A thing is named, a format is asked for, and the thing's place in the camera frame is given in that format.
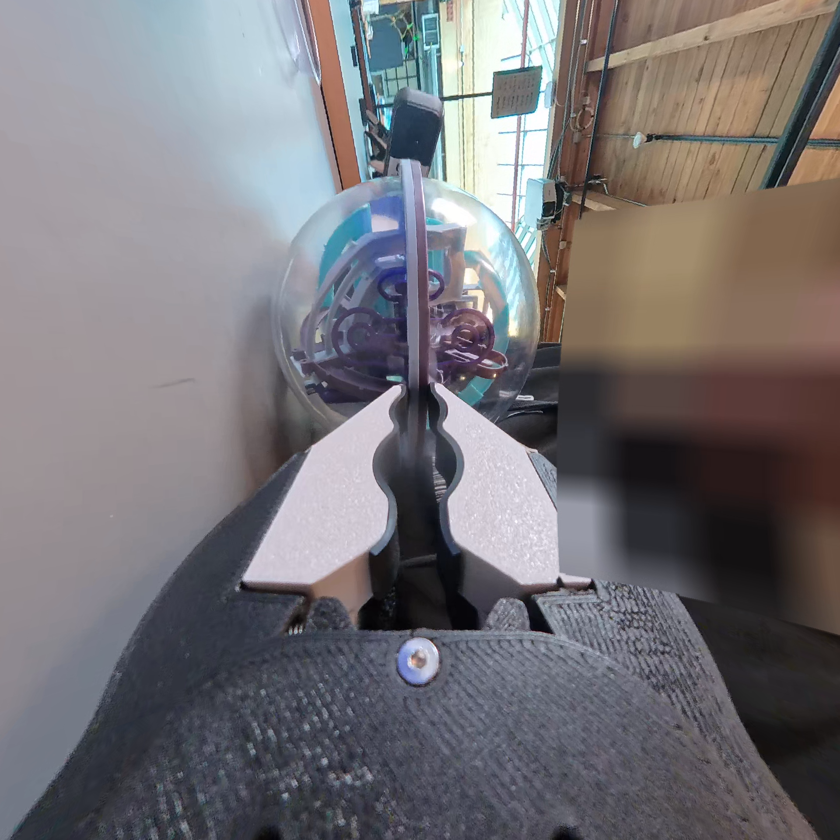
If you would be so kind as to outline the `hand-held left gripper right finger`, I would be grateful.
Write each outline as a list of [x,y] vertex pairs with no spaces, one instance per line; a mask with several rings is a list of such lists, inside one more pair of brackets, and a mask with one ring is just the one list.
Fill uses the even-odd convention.
[[458,593],[478,617],[504,599],[591,592],[590,578],[560,568],[551,463],[438,384],[434,406],[438,440],[455,463],[440,502],[442,537],[460,562]]

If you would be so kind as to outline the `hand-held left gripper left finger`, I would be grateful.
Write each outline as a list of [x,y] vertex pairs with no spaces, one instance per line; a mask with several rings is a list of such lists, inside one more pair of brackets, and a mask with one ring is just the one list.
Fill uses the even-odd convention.
[[370,556],[396,525],[396,503],[375,456],[397,431],[394,385],[309,451],[249,562],[255,592],[340,601],[353,623],[373,596]]

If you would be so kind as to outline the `clear maze ball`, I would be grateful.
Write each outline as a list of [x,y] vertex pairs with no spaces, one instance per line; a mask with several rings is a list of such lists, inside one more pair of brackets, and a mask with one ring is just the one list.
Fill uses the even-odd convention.
[[[423,178],[429,377],[495,423],[538,350],[539,294],[509,226],[455,185]],[[280,369],[328,433],[409,374],[406,209],[399,175],[352,186],[291,242],[271,303]]]

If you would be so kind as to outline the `hanging dark sign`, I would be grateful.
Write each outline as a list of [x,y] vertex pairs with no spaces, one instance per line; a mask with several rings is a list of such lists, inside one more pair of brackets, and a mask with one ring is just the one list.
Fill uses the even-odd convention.
[[527,116],[539,105],[543,67],[526,66],[493,73],[490,118]]

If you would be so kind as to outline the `black metal frame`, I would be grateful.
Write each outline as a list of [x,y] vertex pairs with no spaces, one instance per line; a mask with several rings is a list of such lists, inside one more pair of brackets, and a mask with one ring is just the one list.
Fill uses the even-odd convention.
[[788,185],[839,74],[839,11],[835,9],[759,189]]

